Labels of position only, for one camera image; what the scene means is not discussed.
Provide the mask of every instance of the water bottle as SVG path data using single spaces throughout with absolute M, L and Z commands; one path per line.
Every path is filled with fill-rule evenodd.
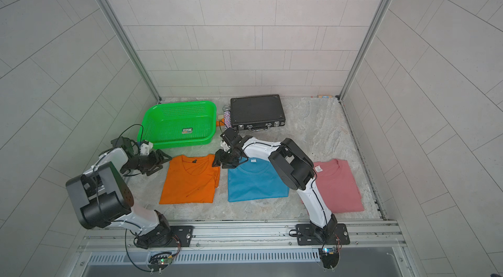
M 230 124 L 230 106 L 226 104 L 223 106 L 223 123 L 225 124 L 225 128 L 229 129 L 231 127 Z

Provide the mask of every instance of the green plastic basket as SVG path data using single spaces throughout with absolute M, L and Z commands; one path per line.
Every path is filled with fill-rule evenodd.
M 158 104 L 143 117 L 143 139 L 154 149 L 203 145 L 216 130 L 217 107 L 212 102 Z

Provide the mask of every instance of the blue t-shirt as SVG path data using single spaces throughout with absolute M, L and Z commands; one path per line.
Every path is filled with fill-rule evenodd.
M 283 198 L 289 190 L 273 165 L 258 158 L 249 158 L 237 168 L 229 169 L 228 188 L 229 202 Z

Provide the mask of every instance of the folded t-shirt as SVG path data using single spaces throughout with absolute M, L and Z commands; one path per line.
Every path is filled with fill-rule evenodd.
M 273 165 L 262 159 L 249 158 L 235 169 L 229 169 L 229 202 L 282 198 L 289 188 L 281 181 Z
M 314 168 L 318 174 L 316 185 L 325 205 L 332 213 L 365 210 L 348 161 L 332 159 L 327 162 L 315 162 Z

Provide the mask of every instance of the black mounting plate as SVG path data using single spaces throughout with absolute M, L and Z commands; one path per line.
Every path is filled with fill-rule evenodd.
M 319 245 L 320 242 L 314 238 L 315 225 L 313 224 L 298 224 L 295 226 L 297 230 L 297 243 L 299 245 Z M 350 243 L 348 230 L 345 224 L 337 224 L 336 229 L 333 231 L 330 239 L 325 243 L 325 245 L 337 245 L 337 237 L 341 240 L 341 245 L 347 245 Z
M 192 230 L 194 230 L 193 226 L 170 226 L 173 234 L 177 235 L 180 239 L 181 247 L 190 246 L 190 241 L 192 240 Z M 171 242 L 168 243 L 165 247 L 177 247 L 177 242 L 172 239 Z

